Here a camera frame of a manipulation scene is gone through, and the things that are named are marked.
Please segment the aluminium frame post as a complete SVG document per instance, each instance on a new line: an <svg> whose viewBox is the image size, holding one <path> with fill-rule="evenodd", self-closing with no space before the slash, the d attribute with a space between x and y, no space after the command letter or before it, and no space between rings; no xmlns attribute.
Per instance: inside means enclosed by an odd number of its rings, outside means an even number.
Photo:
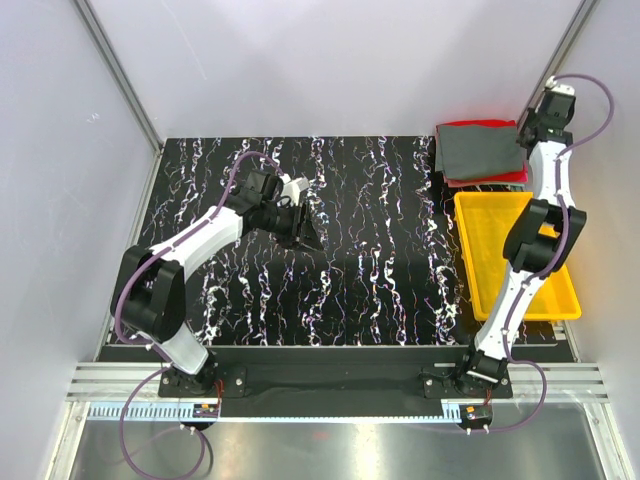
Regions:
<svg viewBox="0 0 640 480"><path fill-rule="evenodd" d="M115 48L102 25L92 2L88 0L71 0L82 24L87 30L96 50L109 71L117 89L125 101L137 126L141 130L147 143L155 155L159 155L164 145L156 128L147 114L138 94L136 93L125 69L118 58Z"/></svg>
<svg viewBox="0 0 640 480"><path fill-rule="evenodd" d="M571 53L575 43L579 39L583 29L589 23L590 17L597 9L599 0L581 0L572 15L567 27L560 37L550 59L547 61L539 76L528 101L517 120L517 127L521 128L526 120L528 109L536 105L539 93L543 89L549 77L559 74Z"/></svg>

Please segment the aluminium rail profile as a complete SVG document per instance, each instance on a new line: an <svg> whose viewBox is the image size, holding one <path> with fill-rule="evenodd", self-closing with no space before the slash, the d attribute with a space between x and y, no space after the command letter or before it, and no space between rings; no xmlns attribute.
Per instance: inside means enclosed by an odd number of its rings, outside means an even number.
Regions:
<svg viewBox="0 0 640 480"><path fill-rule="evenodd" d="M604 403L608 394L597 365L590 363L542 363L541 369L528 365L508 366L508 398L531 399L547 385L547 399ZM73 375L70 398L117 398L129 393L144 378L156 372L154 363L81 363ZM222 375L225 391L237 397L259 387L355 389L371 384L389 389L393 382L415 381L418 367L407 364L367 369L363 365L250 365L232 366Z"/></svg>

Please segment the yellow plastic bin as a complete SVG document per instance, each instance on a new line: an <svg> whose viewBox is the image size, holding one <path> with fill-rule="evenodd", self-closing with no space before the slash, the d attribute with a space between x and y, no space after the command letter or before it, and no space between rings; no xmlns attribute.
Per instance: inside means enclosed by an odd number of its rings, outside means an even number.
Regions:
<svg viewBox="0 0 640 480"><path fill-rule="evenodd" d="M516 219L532 198L528 192L458 192L455 219L474 318L486 321L502 287L504 243ZM582 309L568 268L563 266L533 297L526 321L577 320Z"/></svg>

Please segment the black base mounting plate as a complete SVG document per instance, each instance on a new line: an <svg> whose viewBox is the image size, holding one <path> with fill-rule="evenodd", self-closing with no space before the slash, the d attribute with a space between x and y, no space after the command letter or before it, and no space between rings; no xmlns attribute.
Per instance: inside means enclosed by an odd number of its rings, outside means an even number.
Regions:
<svg viewBox="0 0 640 480"><path fill-rule="evenodd" d="M197 380L162 375L159 394L220 398L225 418L400 418L440 413L443 399L482 399L453 386L465 346L216 347Z"/></svg>

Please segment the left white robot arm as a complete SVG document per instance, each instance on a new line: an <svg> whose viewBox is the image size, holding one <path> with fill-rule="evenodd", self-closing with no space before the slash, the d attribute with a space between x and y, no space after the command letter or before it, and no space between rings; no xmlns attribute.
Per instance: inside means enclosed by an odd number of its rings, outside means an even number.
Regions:
<svg viewBox="0 0 640 480"><path fill-rule="evenodd" d="M124 326L152 342L196 396L215 386L215 361L186 324L186 283L219 250L261 230L288 250L323 249L305 200L306 177L254 171L185 230L153 247L123 254L111 302L118 332Z"/></svg>

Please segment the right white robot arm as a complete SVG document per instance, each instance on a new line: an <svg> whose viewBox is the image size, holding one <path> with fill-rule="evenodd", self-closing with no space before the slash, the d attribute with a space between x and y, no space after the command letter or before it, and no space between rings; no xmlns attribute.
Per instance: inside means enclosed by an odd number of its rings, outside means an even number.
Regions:
<svg viewBox="0 0 640 480"><path fill-rule="evenodd" d="M564 265L586 224L586 213L575 207L569 186L573 136L566 127L575 104L573 87L545 88L518 134L533 175L533 196L506 236L505 278L488 321L454 371L453 383L464 396L483 396L506 378L534 295Z"/></svg>

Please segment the right aluminium frame post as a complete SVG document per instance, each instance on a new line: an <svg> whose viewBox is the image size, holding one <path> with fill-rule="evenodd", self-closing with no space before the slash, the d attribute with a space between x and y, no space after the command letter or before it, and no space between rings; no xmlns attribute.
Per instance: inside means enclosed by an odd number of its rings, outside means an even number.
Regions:
<svg viewBox="0 0 640 480"><path fill-rule="evenodd" d="M547 61L539 76L528 101L517 120L517 127L521 128L526 120L528 109L536 105L539 93L543 89L549 77L559 74L571 53L575 43L579 39L583 29L589 23L590 17L597 9L599 0L581 0L572 15L567 27L560 37L550 59Z"/></svg>

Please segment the left aluminium frame post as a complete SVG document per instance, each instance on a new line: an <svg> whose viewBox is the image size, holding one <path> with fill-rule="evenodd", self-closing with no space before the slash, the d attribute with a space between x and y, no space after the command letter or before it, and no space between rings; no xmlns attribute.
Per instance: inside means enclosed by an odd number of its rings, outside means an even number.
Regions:
<svg viewBox="0 0 640 480"><path fill-rule="evenodd" d="M96 50L109 71L117 89L125 101L137 126L141 130L147 143L155 155L159 155L164 145L156 128L147 114L138 94L136 93L125 69L118 58L115 48L102 25L92 2L88 0L71 0L82 24L87 30Z"/></svg>

